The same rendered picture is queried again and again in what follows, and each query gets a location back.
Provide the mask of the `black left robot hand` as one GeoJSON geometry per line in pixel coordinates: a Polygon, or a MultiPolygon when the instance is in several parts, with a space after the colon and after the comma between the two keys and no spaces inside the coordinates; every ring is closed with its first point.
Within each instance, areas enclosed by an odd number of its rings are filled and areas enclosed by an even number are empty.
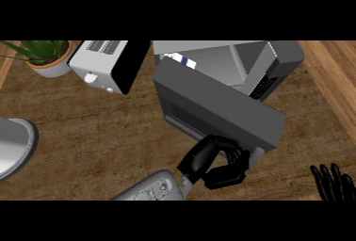
{"type": "Polygon", "coordinates": [[[209,190],[242,183],[248,169],[249,150],[242,148],[236,140],[214,135],[202,138],[177,165],[189,182],[194,184],[197,180],[203,180],[209,190]],[[211,169],[218,153],[225,154],[225,165],[211,169]]]}

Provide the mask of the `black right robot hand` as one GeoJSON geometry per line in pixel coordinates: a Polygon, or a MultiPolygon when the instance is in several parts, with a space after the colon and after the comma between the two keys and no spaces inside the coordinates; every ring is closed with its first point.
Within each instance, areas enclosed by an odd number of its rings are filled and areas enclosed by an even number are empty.
{"type": "Polygon", "coordinates": [[[310,166],[310,171],[323,201],[356,201],[356,185],[335,163],[330,164],[330,168],[324,164],[319,167],[310,166]]]}

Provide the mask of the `dark grey microwave door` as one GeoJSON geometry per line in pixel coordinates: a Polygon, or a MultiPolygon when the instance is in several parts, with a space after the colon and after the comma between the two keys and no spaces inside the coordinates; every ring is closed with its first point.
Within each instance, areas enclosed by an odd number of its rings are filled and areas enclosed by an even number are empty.
{"type": "Polygon", "coordinates": [[[277,147],[286,115],[168,57],[153,85],[165,121],[194,140],[215,135],[237,141],[252,167],[277,147]]]}

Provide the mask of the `white blue milk carton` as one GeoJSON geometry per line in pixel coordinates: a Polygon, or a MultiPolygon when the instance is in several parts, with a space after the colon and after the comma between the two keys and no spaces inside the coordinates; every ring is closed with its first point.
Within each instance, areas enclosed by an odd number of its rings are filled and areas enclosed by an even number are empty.
{"type": "Polygon", "coordinates": [[[196,69],[196,62],[183,56],[180,53],[169,53],[163,54],[162,56],[171,58],[175,62],[178,62],[183,66],[189,67],[190,69],[196,69]]]}

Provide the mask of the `grey microwave body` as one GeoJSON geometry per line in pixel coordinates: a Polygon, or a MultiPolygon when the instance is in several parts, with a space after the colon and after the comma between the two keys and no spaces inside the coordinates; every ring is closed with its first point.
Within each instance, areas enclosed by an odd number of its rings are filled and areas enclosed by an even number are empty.
{"type": "Polygon", "coordinates": [[[155,40],[153,57],[180,54],[194,70],[262,102],[302,62],[295,40],[155,40]]]}

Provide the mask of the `white appliance with black front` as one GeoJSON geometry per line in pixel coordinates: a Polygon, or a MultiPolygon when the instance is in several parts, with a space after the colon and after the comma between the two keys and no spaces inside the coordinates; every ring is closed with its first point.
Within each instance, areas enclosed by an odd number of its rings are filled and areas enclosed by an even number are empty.
{"type": "Polygon", "coordinates": [[[84,40],[66,63],[88,86],[126,94],[149,48],[147,40],[84,40]]]}

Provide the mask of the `green plant in white pot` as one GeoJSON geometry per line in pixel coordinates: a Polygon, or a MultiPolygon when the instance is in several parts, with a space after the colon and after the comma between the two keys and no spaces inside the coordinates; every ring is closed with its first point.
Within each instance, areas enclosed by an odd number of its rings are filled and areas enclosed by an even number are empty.
{"type": "Polygon", "coordinates": [[[16,46],[8,40],[0,40],[0,45],[8,47],[20,57],[20,60],[32,71],[42,77],[54,78],[70,72],[67,59],[75,51],[75,44],[70,40],[22,40],[16,46]]]}

